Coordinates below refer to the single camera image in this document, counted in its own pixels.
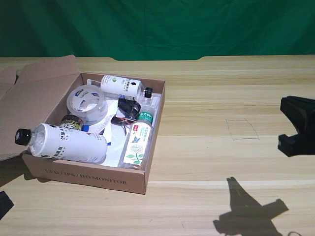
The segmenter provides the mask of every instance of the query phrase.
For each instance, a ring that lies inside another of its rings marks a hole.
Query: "wooden table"
[[[0,70],[38,60],[0,58]],[[228,177],[250,202],[281,199],[288,210],[264,224],[275,208],[238,205],[234,218],[221,217],[224,230],[315,235],[315,157],[288,158],[277,149],[278,135],[296,133],[281,98],[315,98],[313,55],[77,61],[81,71],[166,80],[147,194],[43,183],[14,158],[0,164],[0,190],[15,204],[0,221],[2,236],[218,236],[213,221],[231,211]],[[234,229],[226,219],[237,221]]]

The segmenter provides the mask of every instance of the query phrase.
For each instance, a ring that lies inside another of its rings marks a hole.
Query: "cardboard box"
[[[165,81],[120,76],[141,80],[155,93],[162,94],[145,170],[34,157],[24,146],[14,143],[18,128],[33,130],[40,123],[59,125],[62,117],[68,114],[66,99],[69,93],[86,84],[87,79],[101,81],[103,74],[80,73],[73,55],[29,64],[21,71],[15,84],[12,68],[0,74],[1,86],[6,85],[0,93],[0,160],[22,152],[22,158],[34,177],[145,194],[164,105]]]

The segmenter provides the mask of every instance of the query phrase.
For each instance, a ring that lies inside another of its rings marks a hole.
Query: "small white bottle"
[[[139,101],[141,97],[151,98],[152,88],[144,87],[140,80],[113,75],[104,75],[100,84],[103,92],[118,94],[119,98]]]
[[[18,129],[15,143],[29,145],[33,156],[94,164],[102,163],[107,151],[107,141],[102,135],[43,123],[33,132]]]
[[[138,120],[132,124],[127,136],[118,167],[143,170],[149,155],[149,140],[152,135],[154,108],[141,107]]]

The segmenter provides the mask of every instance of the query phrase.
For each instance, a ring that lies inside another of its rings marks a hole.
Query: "tape roll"
[[[104,92],[94,85],[83,85],[73,90],[68,96],[67,107],[87,125],[100,122],[108,109]]]

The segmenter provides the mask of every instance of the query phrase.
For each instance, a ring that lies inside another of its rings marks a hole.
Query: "green bottle label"
[[[146,119],[147,121],[149,121],[151,124],[153,122],[153,115],[149,112],[141,112],[139,114],[138,120],[139,119]]]

